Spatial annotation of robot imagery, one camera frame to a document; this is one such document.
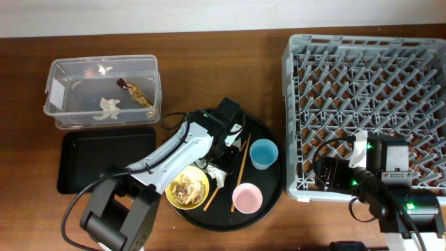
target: metal grid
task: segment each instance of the metal grid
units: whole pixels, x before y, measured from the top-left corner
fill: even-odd
[[[288,194],[350,199],[311,191],[312,157],[320,143],[363,129],[406,139],[413,188],[446,195],[445,50],[444,40],[292,36],[282,59]],[[342,142],[321,154],[349,159],[351,148]]]

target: black tray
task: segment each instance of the black tray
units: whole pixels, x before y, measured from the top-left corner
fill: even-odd
[[[69,132],[63,138],[57,190],[77,193],[110,165],[124,168],[155,150],[153,128]]]
[[[236,166],[224,181],[224,187],[217,192],[206,212],[203,211],[203,208],[217,187],[215,180],[211,180],[209,176],[209,195],[202,205],[192,210],[180,210],[174,207],[174,209],[188,222],[198,227],[215,231],[233,231],[242,229],[265,217],[279,200],[280,195],[282,194],[285,178],[284,152],[274,138],[272,132],[263,125],[262,122],[249,115],[247,115],[246,119],[246,126],[241,134],[242,142],[244,142],[248,138],[248,134],[251,133],[249,146],[258,139],[269,139],[273,141],[279,149],[279,157],[277,158],[277,161],[266,170],[257,170],[254,168],[251,163],[249,152],[246,156],[245,170],[243,172],[241,183],[252,183],[260,189],[263,195],[262,206],[257,212],[252,214],[243,214],[237,211],[237,209],[231,213],[232,192],[237,185],[238,173],[243,160],[243,155],[240,154]]]

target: blue cup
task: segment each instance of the blue cup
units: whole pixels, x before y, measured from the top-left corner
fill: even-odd
[[[259,170],[269,168],[279,156],[279,149],[269,139],[258,139],[249,150],[251,162]]]

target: yellow bowl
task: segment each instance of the yellow bowl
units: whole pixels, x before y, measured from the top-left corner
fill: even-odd
[[[174,195],[172,194],[172,191],[174,190],[175,185],[180,182],[181,174],[189,176],[190,178],[192,178],[194,180],[198,180],[198,181],[203,182],[203,184],[204,184],[204,196],[203,196],[203,199],[200,202],[196,202],[194,204],[190,204],[189,206],[185,206],[185,205],[180,204],[175,199]],[[166,190],[165,190],[166,197],[169,200],[170,204],[174,205],[176,208],[179,208],[179,209],[182,209],[182,210],[194,209],[194,208],[200,206],[206,200],[206,197],[208,196],[208,193],[209,193],[209,180],[208,180],[208,177],[198,167],[193,167],[193,166],[186,167],[186,169],[184,169],[181,172],[181,174],[178,175],[174,179],[174,181],[166,188]]]

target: candy bar wrapper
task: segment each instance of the candy bar wrapper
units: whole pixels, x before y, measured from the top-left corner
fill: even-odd
[[[129,81],[125,79],[118,79],[116,82],[119,87],[121,87],[124,90],[127,90],[130,95],[132,95],[132,98],[141,105],[143,108],[151,108],[153,106],[153,103],[147,98],[147,96],[142,93],[141,90],[134,84],[130,83]]]

